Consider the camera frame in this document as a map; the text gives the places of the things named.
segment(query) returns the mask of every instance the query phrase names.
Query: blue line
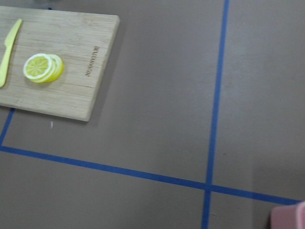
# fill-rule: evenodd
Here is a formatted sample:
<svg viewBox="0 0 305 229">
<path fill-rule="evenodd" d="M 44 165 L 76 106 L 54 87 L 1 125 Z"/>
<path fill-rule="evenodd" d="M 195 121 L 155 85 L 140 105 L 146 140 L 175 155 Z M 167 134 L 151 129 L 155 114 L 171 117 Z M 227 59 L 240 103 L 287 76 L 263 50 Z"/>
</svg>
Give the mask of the blue line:
<svg viewBox="0 0 305 229">
<path fill-rule="evenodd" d="M 256 200 L 261 200 L 261 201 L 265 201 L 265 202 L 284 204 L 284 205 L 291 205 L 291 204 L 301 202 L 300 200 L 295 200 L 295 199 L 276 197 L 276 196 L 271 196 L 271 195 L 266 195 L 266 194 L 261 194 L 261 193 L 239 190 L 239 189 L 230 188 L 230 187 L 207 185 L 205 183 L 191 181 L 191 180 L 168 177 L 168 176 L 163 176 L 163 175 L 158 175 L 158 174 L 153 174 L 153 173 L 146 173 L 146 172 L 132 170 L 132 169 L 108 166 L 108 165 L 103 165 L 103 164 L 98 164 L 98 163 L 93 163 L 93 162 L 88 162 L 88 161 L 71 159 L 71 158 L 67 158 L 67 157 L 54 156 L 54 155 L 50 155 L 50 154 L 43 154 L 43 153 L 16 149 L 16 148 L 7 147 L 7 146 L 0 146 L 0 151 L 6 152 L 6 153 L 11 153 L 11 154 L 16 154 L 16 155 L 21 155 L 21 156 L 28 156 L 28 157 L 43 159 L 43 160 L 47 160 L 47 161 L 53 161 L 53 162 L 73 165 L 73 166 L 97 169 L 97 170 L 111 172 L 111 173 L 117 173 L 117 174 L 132 176 L 132 177 L 138 177 L 138 178 L 160 181 L 160 182 L 174 184 L 174 185 L 180 185 L 180 186 L 184 186 L 184 187 L 191 187 L 191 188 L 196 188 L 196 189 L 200 189 L 200 190 L 205 190 L 205 193 L 206 193 L 205 203 L 208 206 L 211 201 L 211 192 L 218 192 L 218 193 L 222 193 L 222 194 L 228 194 L 231 196 L 256 199 Z M 208 208 L 208 210 L 205 212 L 205 214 L 207 214 L 207 216 L 209 214 L 209 210 L 210 210 L 210 208 Z"/>
<path fill-rule="evenodd" d="M 11 119 L 13 118 L 14 111 L 15 111 L 15 109 L 11 108 L 10 112 L 8 114 L 8 117 L 6 118 L 6 121 L 5 121 L 3 130 L 2 130 L 2 133 L 0 135 L 0 146 L 3 143 L 5 135 L 6 135 L 7 131 L 8 131 L 9 126 L 10 126 L 10 122 L 11 122 Z"/>
<path fill-rule="evenodd" d="M 230 0 L 224 0 L 223 19 L 221 26 L 220 41 L 219 41 L 219 53 L 218 53 L 217 73 L 216 73 L 216 82 L 215 82 L 215 91 L 214 91 L 213 114 L 212 114 L 212 124 L 211 124 L 211 132 L 210 132 L 209 156 L 208 156 L 208 164 L 207 164 L 207 172 L 206 172 L 207 185 L 211 185 L 213 183 L 215 146 L 216 146 L 216 138 L 217 138 L 218 112 L 219 112 L 221 81 L 222 81 L 223 63 L 224 63 L 225 35 L 226 35 L 226 27 L 227 27 L 229 1 Z M 210 204 L 211 204 L 210 202 L 211 202 L 211 193 L 205 192 L 204 203 L 203 203 L 203 214 L 202 214 L 202 229 L 208 229 L 209 227 L 209 212 L 210 212 Z"/>
</svg>

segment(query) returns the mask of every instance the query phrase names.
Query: wooden cutting board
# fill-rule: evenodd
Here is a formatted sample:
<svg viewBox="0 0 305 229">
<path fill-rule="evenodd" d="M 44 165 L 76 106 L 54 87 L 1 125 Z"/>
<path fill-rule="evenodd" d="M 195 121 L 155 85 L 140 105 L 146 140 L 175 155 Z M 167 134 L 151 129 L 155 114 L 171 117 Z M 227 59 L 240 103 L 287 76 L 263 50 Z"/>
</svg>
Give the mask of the wooden cutting board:
<svg viewBox="0 0 305 229">
<path fill-rule="evenodd" d="M 17 34 L 0 105 L 89 121 L 119 17 L 0 6 L 0 60 L 4 40 L 17 19 Z M 64 71 L 51 83 L 33 83 L 23 65 L 37 53 L 56 54 Z"/>
</svg>

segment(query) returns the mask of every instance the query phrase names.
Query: yellow knife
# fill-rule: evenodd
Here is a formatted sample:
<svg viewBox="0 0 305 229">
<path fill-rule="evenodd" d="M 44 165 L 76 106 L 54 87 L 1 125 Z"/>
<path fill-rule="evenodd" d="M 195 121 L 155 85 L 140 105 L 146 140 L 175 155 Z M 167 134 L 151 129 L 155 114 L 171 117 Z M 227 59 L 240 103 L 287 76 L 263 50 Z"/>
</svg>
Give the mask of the yellow knife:
<svg viewBox="0 0 305 229">
<path fill-rule="evenodd" d="M 7 35 L 4 45 L 6 47 L 5 53 L 2 58 L 2 62 L 0 65 L 0 87 L 2 87 L 5 84 L 6 75 L 9 68 L 10 63 L 10 53 L 13 48 L 13 44 L 17 35 L 17 32 L 19 30 L 19 27 L 22 23 L 21 19 L 18 19 L 16 23 L 14 24 L 13 28 L 10 30 L 9 34 Z"/>
</svg>

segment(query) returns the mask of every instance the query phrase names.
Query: pink container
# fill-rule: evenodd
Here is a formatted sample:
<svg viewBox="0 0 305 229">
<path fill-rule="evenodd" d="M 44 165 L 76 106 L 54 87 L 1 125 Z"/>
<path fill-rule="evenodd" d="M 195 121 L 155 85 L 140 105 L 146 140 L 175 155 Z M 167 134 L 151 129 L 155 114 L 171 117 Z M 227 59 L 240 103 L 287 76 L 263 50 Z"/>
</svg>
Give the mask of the pink container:
<svg viewBox="0 0 305 229">
<path fill-rule="evenodd" d="M 272 209 L 271 229 L 305 229 L 305 202 Z"/>
</svg>

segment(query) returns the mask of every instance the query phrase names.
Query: stack of lemon slices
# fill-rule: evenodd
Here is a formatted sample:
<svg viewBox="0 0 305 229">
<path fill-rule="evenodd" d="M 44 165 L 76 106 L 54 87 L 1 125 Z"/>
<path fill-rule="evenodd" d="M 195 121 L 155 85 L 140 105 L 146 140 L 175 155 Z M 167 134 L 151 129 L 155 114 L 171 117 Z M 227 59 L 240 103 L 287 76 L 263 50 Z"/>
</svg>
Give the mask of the stack of lemon slices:
<svg viewBox="0 0 305 229">
<path fill-rule="evenodd" d="M 63 71 L 61 58 L 54 54 L 38 53 L 30 57 L 23 67 L 23 74 L 34 83 L 52 82 Z"/>
</svg>

